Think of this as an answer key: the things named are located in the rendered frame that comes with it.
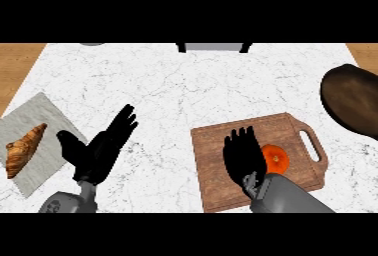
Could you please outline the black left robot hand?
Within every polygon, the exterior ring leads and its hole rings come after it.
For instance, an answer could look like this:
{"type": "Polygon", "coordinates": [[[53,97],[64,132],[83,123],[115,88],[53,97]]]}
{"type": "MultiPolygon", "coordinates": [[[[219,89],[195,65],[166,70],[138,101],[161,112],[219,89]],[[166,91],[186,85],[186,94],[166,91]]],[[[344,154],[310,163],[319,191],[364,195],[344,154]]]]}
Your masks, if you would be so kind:
{"type": "Polygon", "coordinates": [[[108,128],[98,133],[89,144],[67,130],[56,133],[62,147],[62,157],[74,165],[73,179],[99,185],[113,170],[121,148],[139,125],[135,107],[127,104],[117,114],[108,128]]]}

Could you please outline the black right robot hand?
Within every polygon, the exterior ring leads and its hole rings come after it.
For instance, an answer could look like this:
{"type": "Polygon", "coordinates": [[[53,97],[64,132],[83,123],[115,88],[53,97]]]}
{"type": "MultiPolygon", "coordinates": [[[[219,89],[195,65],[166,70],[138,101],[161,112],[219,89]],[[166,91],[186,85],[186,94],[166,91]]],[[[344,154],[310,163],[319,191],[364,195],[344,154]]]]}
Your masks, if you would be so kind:
{"type": "Polygon", "coordinates": [[[256,186],[260,186],[268,165],[253,127],[232,130],[225,137],[223,159],[234,182],[244,187],[245,177],[256,174],[256,186]]]}

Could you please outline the brown wooden cutting board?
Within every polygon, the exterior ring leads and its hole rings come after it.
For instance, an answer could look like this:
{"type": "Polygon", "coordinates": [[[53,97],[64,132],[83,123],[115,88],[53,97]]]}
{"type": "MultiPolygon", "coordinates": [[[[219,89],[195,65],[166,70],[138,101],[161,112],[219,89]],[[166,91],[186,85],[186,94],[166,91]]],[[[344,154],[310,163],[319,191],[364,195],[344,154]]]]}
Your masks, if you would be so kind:
{"type": "Polygon", "coordinates": [[[325,185],[328,158],[310,126],[282,113],[192,130],[203,206],[325,212],[309,192],[325,185]],[[310,135],[313,160],[300,134],[310,135]]]}

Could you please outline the orange squash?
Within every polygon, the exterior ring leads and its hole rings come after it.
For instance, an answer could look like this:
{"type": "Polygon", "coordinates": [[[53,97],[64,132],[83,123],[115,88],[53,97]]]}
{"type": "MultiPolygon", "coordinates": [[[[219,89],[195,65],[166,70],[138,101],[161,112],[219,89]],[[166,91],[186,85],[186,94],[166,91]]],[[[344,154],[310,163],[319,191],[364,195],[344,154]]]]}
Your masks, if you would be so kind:
{"type": "Polygon", "coordinates": [[[285,150],[272,144],[262,147],[263,156],[268,164],[268,172],[284,174],[290,168],[290,157],[285,150]]]}

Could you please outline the dark brown pan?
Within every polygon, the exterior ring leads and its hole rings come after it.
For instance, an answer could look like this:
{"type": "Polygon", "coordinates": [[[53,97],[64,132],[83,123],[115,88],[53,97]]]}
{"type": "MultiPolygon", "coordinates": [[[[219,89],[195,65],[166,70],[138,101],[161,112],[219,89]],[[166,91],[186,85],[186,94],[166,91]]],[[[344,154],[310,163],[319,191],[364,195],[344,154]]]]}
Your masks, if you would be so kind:
{"type": "Polygon", "coordinates": [[[334,121],[378,141],[378,75],[344,64],[325,73],[319,94],[334,121]]]}

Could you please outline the brown croissant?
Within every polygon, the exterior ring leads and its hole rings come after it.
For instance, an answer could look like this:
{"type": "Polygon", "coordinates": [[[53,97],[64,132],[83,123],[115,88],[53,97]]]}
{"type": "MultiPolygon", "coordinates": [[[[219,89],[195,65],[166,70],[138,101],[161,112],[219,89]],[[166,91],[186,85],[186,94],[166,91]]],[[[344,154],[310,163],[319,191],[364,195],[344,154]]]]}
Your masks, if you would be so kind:
{"type": "Polygon", "coordinates": [[[48,124],[42,123],[15,142],[6,145],[6,173],[8,178],[14,179],[30,162],[43,138],[48,124]]]}

